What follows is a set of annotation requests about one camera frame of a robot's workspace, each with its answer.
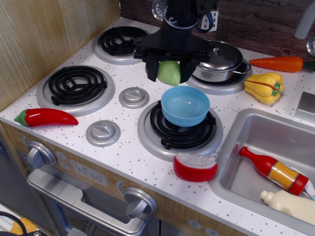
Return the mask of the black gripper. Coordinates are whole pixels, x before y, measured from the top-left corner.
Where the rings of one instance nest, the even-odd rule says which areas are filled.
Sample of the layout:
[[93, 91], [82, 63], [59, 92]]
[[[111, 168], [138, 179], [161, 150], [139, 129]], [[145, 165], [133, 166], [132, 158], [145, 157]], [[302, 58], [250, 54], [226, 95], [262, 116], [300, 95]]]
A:
[[189, 80], [198, 63], [210, 58], [214, 43], [192, 34], [192, 27], [179, 28], [163, 23], [155, 33], [134, 42], [134, 57], [146, 62], [149, 80], [155, 82], [159, 61], [180, 61], [180, 84]]

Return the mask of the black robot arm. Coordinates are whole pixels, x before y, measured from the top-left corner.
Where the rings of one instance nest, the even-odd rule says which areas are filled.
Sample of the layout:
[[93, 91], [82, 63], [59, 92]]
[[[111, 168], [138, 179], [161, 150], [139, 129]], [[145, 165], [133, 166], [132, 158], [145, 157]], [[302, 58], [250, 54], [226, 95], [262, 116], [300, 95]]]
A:
[[137, 38], [134, 58], [146, 64], [147, 77], [156, 81], [161, 61], [178, 61], [181, 83], [189, 80], [201, 62], [210, 59], [212, 42], [192, 34], [199, 19], [218, 7], [216, 0], [168, 0], [161, 28]]

